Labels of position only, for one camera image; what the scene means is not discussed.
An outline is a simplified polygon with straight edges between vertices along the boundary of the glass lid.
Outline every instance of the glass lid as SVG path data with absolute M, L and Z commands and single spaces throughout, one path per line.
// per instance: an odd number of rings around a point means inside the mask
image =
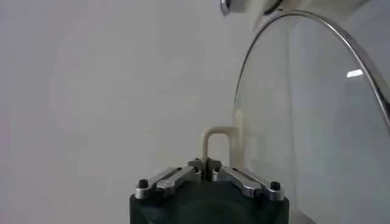
M 234 113 L 245 166 L 282 183 L 291 223 L 390 223 L 388 91 L 357 42 L 326 18 L 293 11 L 259 31 Z

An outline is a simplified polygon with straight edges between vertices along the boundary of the bolt head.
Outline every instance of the bolt head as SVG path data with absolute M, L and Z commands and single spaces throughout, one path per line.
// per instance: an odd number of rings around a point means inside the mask
M 147 181 L 147 179 L 140 179 L 138 181 L 139 188 L 147 188 L 148 186 L 149 186 L 149 182 Z

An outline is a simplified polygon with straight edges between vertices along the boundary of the chrome rim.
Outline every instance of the chrome rim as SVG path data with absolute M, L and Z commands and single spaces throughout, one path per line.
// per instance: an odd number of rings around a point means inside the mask
M 268 26 L 270 26 L 273 22 L 278 19 L 287 17 L 287 16 L 302 16 L 309 19 L 312 19 L 323 26 L 325 26 L 328 30 L 332 32 L 332 34 L 338 38 L 343 45 L 347 48 L 347 50 L 351 53 L 354 60 L 358 63 L 360 68 L 363 70 L 363 75 L 365 79 L 368 81 L 369 86 L 372 92 L 375 95 L 377 103 L 380 106 L 383 118 L 385 119 L 386 126 L 388 131 L 390 132 L 390 89 L 386 83 L 386 80 L 380 74 L 379 70 L 370 59 L 365 50 L 357 43 L 357 41 L 351 37 L 351 35 L 345 31 L 342 27 L 331 21 L 330 19 L 316 15 L 314 13 L 301 11 L 301 10 L 293 10 L 290 12 L 281 13 L 272 19 L 270 19 L 256 34 L 253 42 L 250 44 L 250 47 L 246 53 L 243 66 L 241 67 L 241 71 L 238 77 L 238 83 L 236 86 L 236 93 L 234 98 L 234 106 L 236 105 L 236 98 L 239 88 L 239 83 L 241 81 L 241 77 L 243 76 L 243 71 L 245 68 L 245 64 L 247 59 L 249 58 L 250 53 L 252 52 L 252 48 L 257 42 L 260 35 L 266 30 Z

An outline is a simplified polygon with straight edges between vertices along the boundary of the metal knob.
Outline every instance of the metal knob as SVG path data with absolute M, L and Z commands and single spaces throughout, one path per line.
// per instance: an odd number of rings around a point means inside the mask
M 232 0 L 220 0 L 221 12 L 224 16 L 230 13 L 230 6 Z

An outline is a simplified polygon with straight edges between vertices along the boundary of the silver bracket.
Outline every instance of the silver bracket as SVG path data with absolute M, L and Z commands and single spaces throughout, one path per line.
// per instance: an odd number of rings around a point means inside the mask
M 159 182 L 160 180 L 162 180 L 164 178 L 167 178 L 167 177 L 173 175 L 178 170 L 179 170 L 178 168 L 173 168 L 173 167 L 167 168 L 163 172 L 148 179 L 145 186 L 139 186 L 139 184 L 137 184 L 135 186 L 135 194 L 134 194 L 135 198 L 137 198 L 137 199 L 148 198 L 148 196 L 150 196 L 150 194 L 156 190 L 157 182 Z
M 231 182 L 240 189 L 243 195 L 250 198 L 263 194 L 269 200 L 281 201 L 285 197 L 284 189 L 280 184 L 264 181 L 249 170 L 238 170 L 223 166 L 218 171 L 213 171 L 213 181 Z
M 175 194 L 175 191 L 186 181 L 200 181 L 201 172 L 193 166 L 186 166 L 167 179 L 160 180 L 157 188 L 162 189 L 164 197 Z

